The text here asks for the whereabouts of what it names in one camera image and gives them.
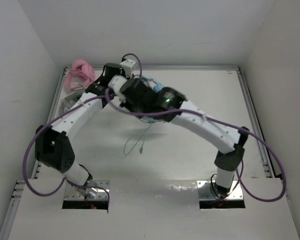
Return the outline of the blue headphones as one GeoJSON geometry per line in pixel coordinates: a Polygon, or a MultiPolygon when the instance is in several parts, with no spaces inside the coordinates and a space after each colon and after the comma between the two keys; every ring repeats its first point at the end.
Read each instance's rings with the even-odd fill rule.
{"type": "Polygon", "coordinates": [[[142,76],[141,81],[156,93],[165,87],[161,82],[151,77],[142,76]]]}

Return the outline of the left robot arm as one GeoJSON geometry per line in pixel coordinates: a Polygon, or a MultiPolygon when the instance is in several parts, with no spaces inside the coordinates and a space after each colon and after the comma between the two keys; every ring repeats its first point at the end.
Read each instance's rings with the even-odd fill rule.
{"type": "Polygon", "coordinates": [[[38,128],[35,141],[35,158],[42,164],[57,170],[75,186],[85,186],[91,175],[75,160],[71,139],[95,113],[103,109],[107,102],[102,97],[107,87],[114,87],[113,78],[119,86],[133,76],[137,62],[122,59],[121,63],[106,63],[101,75],[91,83],[79,100],[68,112],[50,123],[38,128]]]}

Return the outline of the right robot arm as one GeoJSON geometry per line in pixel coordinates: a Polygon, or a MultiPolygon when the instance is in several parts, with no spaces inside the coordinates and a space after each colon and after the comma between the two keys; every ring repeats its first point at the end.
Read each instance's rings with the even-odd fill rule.
{"type": "Polygon", "coordinates": [[[228,195],[243,160],[247,134],[209,121],[184,94],[170,87],[157,89],[137,79],[121,78],[112,90],[120,98],[120,106],[130,112],[154,113],[153,119],[183,127],[214,145],[218,150],[214,160],[217,174],[212,188],[218,198],[228,195]]]}

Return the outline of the pink headphones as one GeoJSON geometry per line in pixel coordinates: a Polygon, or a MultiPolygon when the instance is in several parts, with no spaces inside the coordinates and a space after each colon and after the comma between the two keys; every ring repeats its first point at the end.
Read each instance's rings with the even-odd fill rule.
{"type": "Polygon", "coordinates": [[[96,74],[93,67],[87,61],[78,59],[72,63],[65,77],[64,87],[72,93],[77,89],[86,89],[95,80],[96,74]]]}

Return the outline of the grey headphones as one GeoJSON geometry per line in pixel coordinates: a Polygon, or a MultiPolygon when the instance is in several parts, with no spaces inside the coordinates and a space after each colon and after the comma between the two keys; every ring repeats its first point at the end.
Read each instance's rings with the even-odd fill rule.
{"type": "Polygon", "coordinates": [[[83,93],[84,92],[82,90],[74,91],[70,95],[63,98],[60,101],[59,115],[69,111],[79,101],[83,93]]]}

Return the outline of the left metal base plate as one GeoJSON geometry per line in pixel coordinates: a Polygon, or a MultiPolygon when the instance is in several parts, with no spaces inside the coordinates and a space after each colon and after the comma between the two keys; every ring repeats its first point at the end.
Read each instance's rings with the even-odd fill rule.
{"type": "Polygon", "coordinates": [[[87,198],[89,201],[107,201],[110,193],[109,180],[92,180],[87,189],[76,188],[70,183],[66,184],[64,192],[64,200],[67,201],[83,201],[87,198]]]}

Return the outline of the metal base plate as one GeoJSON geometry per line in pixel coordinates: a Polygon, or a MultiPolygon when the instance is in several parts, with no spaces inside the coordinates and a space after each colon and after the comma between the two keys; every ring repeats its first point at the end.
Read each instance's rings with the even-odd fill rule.
{"type": "Polygon", "coordinates": [[[200,201],[214,201],[224,198],[226,201],[243,201],[244,195],[238,180],[231,184],[230,191],[221,194],[217,190],[213,191],[210,180],[197,180],[197,190],[200,201]]]}
{"type": "Polygon", "coordinates": [[[66,184],[64,192],[64,200],[67,201],[83,201],[87,198],[89,201],[107,201],[110,193],[109,180],[92,180],[87,189],[76,188],[70,183],[66,184]]]}

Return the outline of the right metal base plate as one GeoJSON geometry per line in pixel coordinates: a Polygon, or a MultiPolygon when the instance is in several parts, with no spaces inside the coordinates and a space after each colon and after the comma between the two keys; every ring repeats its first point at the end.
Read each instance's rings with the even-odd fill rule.
{"type": "Polygon", "coordinates": [[[224,198],[226,201],[243,201],[244,195],[238,180],[231,184],[230,191],[221,194],[217,190],[213,191],[210,180],[197,180],[197,190],[200,201],[214,201],[224,198]]]}

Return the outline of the aluminium table frame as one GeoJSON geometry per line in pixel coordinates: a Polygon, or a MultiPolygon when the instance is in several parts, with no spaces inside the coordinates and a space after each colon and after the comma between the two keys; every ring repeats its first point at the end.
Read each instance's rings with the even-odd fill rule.
{"type": "MultiPolygon", "coordinates": [[[[212,117],[246,126],[263,137],[238,66],[144,66],[143,74],[177,88],[212,117]]],[[[216,172],[217,150],[187,130],[171,124],[152,126],[148,134],[158,135],[147,137],[143,154],[121,158],[126,138],[136,136],[137,128],[147,126],[107,106],[73,140],[79,151],[76,159],[100,179],[99,185],[109,182],[109,191],[113,190],[109,214],[62,209],[65,184],[56,194],[39,197],[18,180],[0,240],[299,239],[286,198],[265,203],[243,191],[246,208],[199,209],[197,186],[205,184],[199,179],[210,179],[216,172]]],[[[242,181],[251,192],[260,198],[280,194],[280,179],[270,178],[274,176],[270,157],[253,137],[246,143],[243,161],[242,181]]]]}

